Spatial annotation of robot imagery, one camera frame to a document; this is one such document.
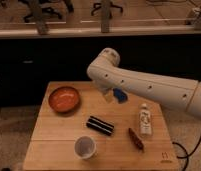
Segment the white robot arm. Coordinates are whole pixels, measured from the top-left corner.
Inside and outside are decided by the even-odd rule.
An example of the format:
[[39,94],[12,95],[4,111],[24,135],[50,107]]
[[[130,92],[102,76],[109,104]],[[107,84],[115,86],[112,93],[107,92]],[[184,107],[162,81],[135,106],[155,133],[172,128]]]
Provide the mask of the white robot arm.
[[87,68],[88,77],[106,94],[119,88],[201,120],[201,81],[119,68],[120,55],[104,48]]

